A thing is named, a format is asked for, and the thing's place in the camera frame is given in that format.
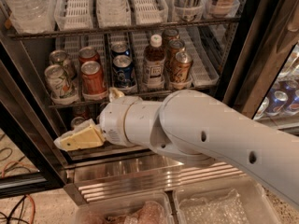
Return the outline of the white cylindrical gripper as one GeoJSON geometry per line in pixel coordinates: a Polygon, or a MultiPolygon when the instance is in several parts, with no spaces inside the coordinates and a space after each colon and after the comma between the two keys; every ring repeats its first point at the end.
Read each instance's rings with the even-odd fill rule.
{"type": "Polygon", "coordinates": [[[133,104],[141,101],[137,96],[124,96],[115,87],[108,90],[110,103],[100,114],[100,126],[92,119],[85,120],[74,130],[62,134],[54,140],[57,148],[63,151],[101,147],[107,140],[113,145],[132,147],[125,134],[125,118],[133,104]]]}

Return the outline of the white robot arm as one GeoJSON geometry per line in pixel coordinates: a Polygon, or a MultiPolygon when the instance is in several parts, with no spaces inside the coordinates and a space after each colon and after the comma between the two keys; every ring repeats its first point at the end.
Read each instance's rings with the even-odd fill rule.
{"type": "Polygon", "coordinates": [[[249,119],[200,91],[175,91],[161,102],[115,98],[98,124],[86,120],[54,144],[71,151],[106,141],[142,146],[193,167],[224,161],[299,207],[299,138],[249,119]]]}

